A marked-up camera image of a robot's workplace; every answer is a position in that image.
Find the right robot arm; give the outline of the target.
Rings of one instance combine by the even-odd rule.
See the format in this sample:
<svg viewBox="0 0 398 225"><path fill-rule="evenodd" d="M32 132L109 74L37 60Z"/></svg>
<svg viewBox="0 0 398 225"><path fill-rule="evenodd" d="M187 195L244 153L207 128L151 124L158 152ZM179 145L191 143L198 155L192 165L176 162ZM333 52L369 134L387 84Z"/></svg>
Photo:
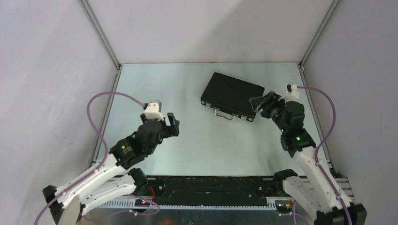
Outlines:
<svg viewBox="0 0 398 225"><path fill-rule="evenodd" d="M315 225L363 225L367 211L339 186L319 157L323 143L316 144L304 128L304 106L297 100L301 86L288 84L285 95L273 91L261 97L251 97L249 102L255 113L271 119L281 131L282 149L298 163L309 181L303 180L292 169L273 175L273 190L279 196L288 195L299 203Z"/></svg>

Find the black poker set case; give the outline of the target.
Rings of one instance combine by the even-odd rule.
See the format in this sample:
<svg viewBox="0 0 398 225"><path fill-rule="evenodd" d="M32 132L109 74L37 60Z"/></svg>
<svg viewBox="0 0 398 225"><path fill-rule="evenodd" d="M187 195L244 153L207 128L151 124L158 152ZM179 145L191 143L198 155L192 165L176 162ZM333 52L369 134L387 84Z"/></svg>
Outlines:
<svg viewBox="0 0 398 225"><path fill-rule="evenodd" d="M215 72L200 97L200 103L216 112L252 122L256 113L249 99L263 96L264 91L260 85Z"/></svg>

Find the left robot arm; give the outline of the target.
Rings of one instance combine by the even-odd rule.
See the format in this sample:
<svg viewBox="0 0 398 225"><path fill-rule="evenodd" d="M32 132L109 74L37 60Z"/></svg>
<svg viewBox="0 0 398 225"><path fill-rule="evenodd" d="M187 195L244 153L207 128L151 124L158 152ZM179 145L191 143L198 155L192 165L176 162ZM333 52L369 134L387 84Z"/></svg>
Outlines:
<svg viewBox="0 0 398 225"><path fill-rule="evenodd" d="M180 122L169 112L167 125L161 113L161 102L152 100L143 105L142 125L137 131L119 140L104 158L63 186L48 185L42 190L53 221L76 224L97 206L127 194L143 195L148 179L134 165L153 154L166 138L179 135Z"/></svg>

